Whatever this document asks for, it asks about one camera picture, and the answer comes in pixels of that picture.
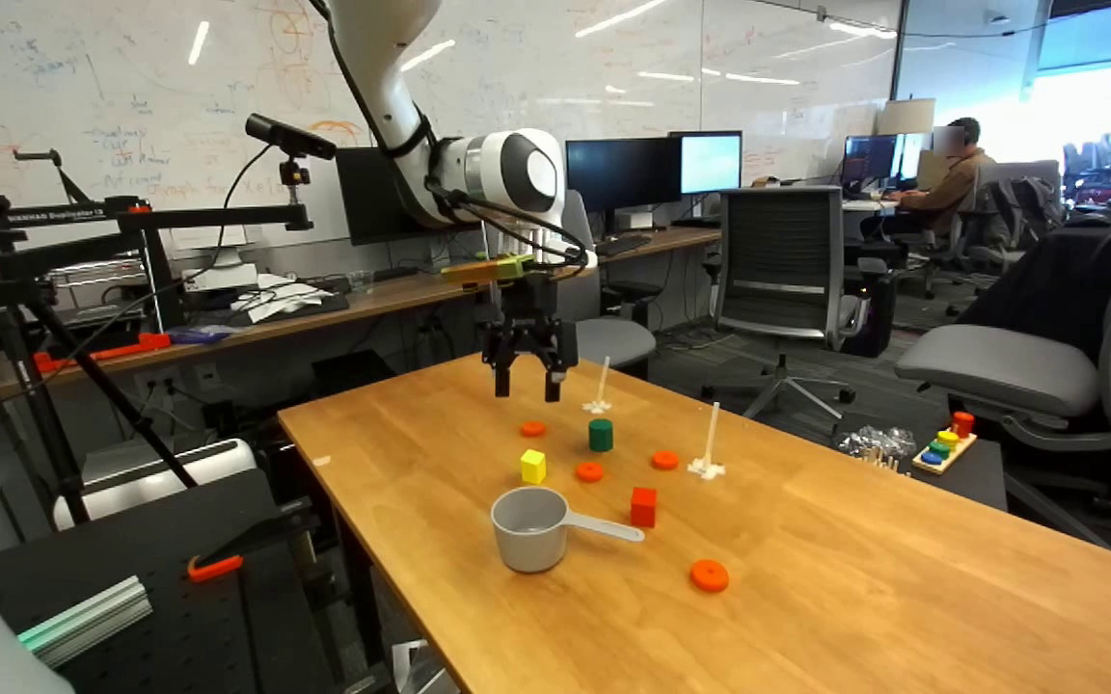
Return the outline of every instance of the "orange clamp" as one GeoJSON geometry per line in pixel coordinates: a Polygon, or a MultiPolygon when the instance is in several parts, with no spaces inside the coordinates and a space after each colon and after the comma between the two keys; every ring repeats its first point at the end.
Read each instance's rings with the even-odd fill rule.
{"type": "Polygon", "coordinates": [[[206,583],[220,583],[220,577],[228,577],[228,574],[241,574],[244,568],[246,568],[244,557],[228,557],[228,558],[215,558],[215,565],[196,565],[196,558],[188,558],[188,565],[186,565],[186,577],[196,583],[196,585],[206,585],[206,583]]]}

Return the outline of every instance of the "orange object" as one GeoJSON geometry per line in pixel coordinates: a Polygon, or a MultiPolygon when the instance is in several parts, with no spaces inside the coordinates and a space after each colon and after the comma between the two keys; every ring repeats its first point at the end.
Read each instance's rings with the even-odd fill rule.
{"type": "Polygon", "coordinates": [[[196,558],[188,558],[188,565],[186,565],[186,577],[196,583],[196,585],[206,585],[206,583],[220,583],[220,577],[228,577],[228,574],[241,574],[244,568],[246,568],[244,557],[228,557],[228,558],[215,558],[215,565],[196,565],[196,558]]]}
{"type": "Polygon", "coordinates": [[[655,527],[655,522],[660,522],[660,490],[633,487],[633,525],[638,527],[655,527]]]}
{"type": "MultiPolygon", "coordinates": [[[[134,343],[92,351],[92,361],[111,361],[111,360],[165,351],[165,347],[170,347],[170,332],[141,332],[134,343]]],[[[74,360],[53,360],[51,351],[38,351],[35,367],[44,376],[60,376],[60,370],[70,370],[74,360]]]]}
{"type": "Polygon", "coordinates": [[[735,577],[726,574],[722,565],[714,558],[695,558],[695,568],[687,570],[687,577],[701,590],[701,594],[722,594],[735,577]]]}
{"type": "Polygon", "coordinates": [[[602,464],[597,459],[587,459],[587,464],[578,464],[578,481],[597,481],[608,472],[602,472],[602,464]]]}
{"type": "Polygon", "coordinates": [[[951,430],[952,430],[959,435],[970,435],[970,433],[978,430],[978,417],[971,417],[970,410],[959,410],[959,412],[951,417],[951,430]]]}
{"type": "Polygon", "coordinates": [[[543,441],[543,435],[548,435],[548,423],[524,419],[518,433],[521,433],[524,441],[543,441]]]}
{"type": "Polygon", "coordinates": [[[681,455],[677,450],[655,450],[655,455],[647,455],[647,464],[660,466],[660,472],[677,472],[681,455]]]}

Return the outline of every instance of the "cable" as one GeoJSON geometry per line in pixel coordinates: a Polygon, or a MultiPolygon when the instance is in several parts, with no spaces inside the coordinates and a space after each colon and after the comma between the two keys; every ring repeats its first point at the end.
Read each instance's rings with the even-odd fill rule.
{"type": "Polygon", "coordinates": [[[260,152],[244,164],[244,170],[236,174],[232,189],[228,189],[226,200],[220,200],[220,212],[232,209],[241,182],[246,179],[246,170],[250,170],[267,152],[273,152],[273,144],[260,147],[260,152]]]}
{"type": "Polygon", "coordinates": [[[570,279],[587,272],[587,245],[578,245],[570,230],[565,230],[565,228],[556,228],[556,223],[548,223],[548,219],[512,212],[512,209],[485,205],[485,200],[475,200],[475,205],[465,205],[465,209],[469,209],[475,219],[489,223],[493,230],[501,230],[501,234],[509,234],[509,238],[518,238],[518,245],[524,245],[524,246],[533,246],[533,251],[543,251],[543,255],[559,255],[559,260],[565,260],[565,261],[533,261],[530,272],[548,272],[548,273],[570,272],[570,279]],[[489,212],[501,212],[501,218],[509,218],[509,219],[530,219],[530,223],[537,223],[537,228],[548,228],[548,230],[556,230],[559,238],[566,238],[570,251],[566,251],[566,246],[548,246],[548,245],[539,245],[539,238],[533,238],[533,234],[521,234],[521,230],[512,230],[509,223],[501,223],[498,218],[489,218],[489,212]]]}

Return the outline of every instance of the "white cup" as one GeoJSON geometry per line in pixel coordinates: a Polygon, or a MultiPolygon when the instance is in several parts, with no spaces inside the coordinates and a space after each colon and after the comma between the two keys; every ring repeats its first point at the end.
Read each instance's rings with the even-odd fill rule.
{"type": "Polygon", "coordinates": [[[548,487],[505,490],[489,505],[493,539],[509,570],[539,574],[565,558],[566,525],[641,545],[644,532],[597,516],[570,514],[548,487]]]}

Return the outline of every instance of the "ceiling light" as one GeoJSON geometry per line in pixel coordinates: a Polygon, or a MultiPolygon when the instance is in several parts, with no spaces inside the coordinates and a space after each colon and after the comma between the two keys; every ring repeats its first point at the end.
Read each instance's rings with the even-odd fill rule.
{"type": "Polygon", "coordinates": [[[419,57],[401,61],[401,75],[411,75],[411,71],[434,61],[437,56],[444,56],[444,52],[453,52],[453,45],[457,45],[457,38],[444,38],[444,43],[420,52],[419,57]]]}
{"type": "Polygon", "coordinates": [[[655,71],[641,71],[638,79],[641,83],[681,83],[681,85],[695,83],[691,75],[655,75],[655,71]]]}
{"type": "Polygon", "coordinates": [[[196,67],[196,61],[202,61],[206,38],[210,38],[210,20],[196,22],[196,38],[193,38],[193,52],[186,56],[186,67],[196,67]]]}
{"type": "Polygon", "coordinates": [[[839,30],[839,34],[894,43],[894,30],[885,30],[885,29],[856,29],[856,22],[839,22],[839,20],[826,20],[826,29],[839,30]]]}
{"type": "Polygon", "coordinates": [[[764,75],[722,75],[726,83],[745,83],[745,85],[800,85],[790,79],[764,79],[764,75]]]}
{"type": "Polygon", "coordinates": [[[628,22],[628,20],[638,20],[638,17],[644,17],[644,13],[660,8],[660,3],[664,0],[638,3],[638,8],[628,8],[622,17],[611,17],[602,22],[578,29],[570,38],[587,38],[587,34],[611,30],[611,29],[628,22]]]}

